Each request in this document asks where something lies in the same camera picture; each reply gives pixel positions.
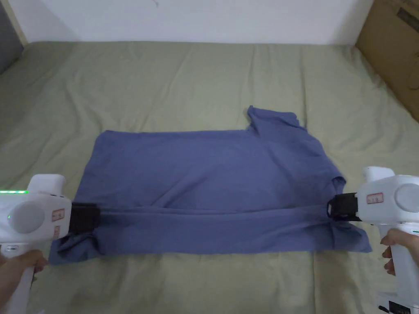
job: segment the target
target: white wall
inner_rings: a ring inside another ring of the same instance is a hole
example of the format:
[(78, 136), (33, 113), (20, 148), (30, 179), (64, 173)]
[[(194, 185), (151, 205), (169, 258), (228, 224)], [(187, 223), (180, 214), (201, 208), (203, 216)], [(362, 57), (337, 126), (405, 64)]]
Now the white wall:
[(28, 42), (354, 44), (372, 0), (9, 0)]

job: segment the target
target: cardboard box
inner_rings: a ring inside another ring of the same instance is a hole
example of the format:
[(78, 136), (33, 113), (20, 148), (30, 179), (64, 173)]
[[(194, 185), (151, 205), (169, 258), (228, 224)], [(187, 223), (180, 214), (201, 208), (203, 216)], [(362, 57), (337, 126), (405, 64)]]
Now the cardboard box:
[(419, 0), (375, 0), (356, 47), (419, 121)]

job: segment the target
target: hand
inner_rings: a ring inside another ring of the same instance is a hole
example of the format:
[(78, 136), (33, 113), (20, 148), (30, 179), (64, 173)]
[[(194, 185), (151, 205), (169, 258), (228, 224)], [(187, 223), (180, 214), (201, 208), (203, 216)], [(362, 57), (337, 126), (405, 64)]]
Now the hand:
[(39, 250), (33, 250), (9, 260), (0, 256), (0, 309), (6, 305), (15, 292), (26, 268), (34, 266), (35, 272), (39, 272), (47, 264), (47, 260)]
[[(415, 261), (415, 263), (419, 266), (419, 236), (403, 232), (399, 229), (390, 229), (387, 232), (387, 235), (381, 240), (381, 244), (399, 244), (406, 247), (412, 255), (412, 258)], [(384, 265), (384, 268), (387, 270), (387, 273), (395, 276), (396, 272), (394, 270), (394, 263), (391, 255), (390, 246), (384, 251), (383, 257), (390, 258), (390, 261), (388, 261)]]

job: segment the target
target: fabric fold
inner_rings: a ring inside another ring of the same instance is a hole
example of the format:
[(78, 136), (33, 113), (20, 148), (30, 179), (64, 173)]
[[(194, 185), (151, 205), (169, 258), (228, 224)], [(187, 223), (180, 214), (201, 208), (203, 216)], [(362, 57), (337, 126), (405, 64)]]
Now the fabric fold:
[(52, 243), (50, 263), (179, 252), (369, 252), (366, 233), (326, 204), (345, 180), (293, 113), (250, 107), (246, 130), (106, 131), (75, 201), (96, 203), (91, 234)]

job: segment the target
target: bed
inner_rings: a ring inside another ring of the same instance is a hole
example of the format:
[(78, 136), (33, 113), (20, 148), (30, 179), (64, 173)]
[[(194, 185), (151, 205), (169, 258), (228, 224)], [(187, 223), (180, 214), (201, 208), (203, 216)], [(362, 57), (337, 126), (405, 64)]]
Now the bed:
[[(253, 105), (292, 111), (347, 179), (362, 168), (419, 175), (419, 124), (348, 46), (40, 42), (0, 76), (2, 188), (60, 173), (72, 198), (95, 138), (129, 132), (243, 129)], [(138, 255), (48, 267), (28, 313), (379, 313), (373, 253)]]

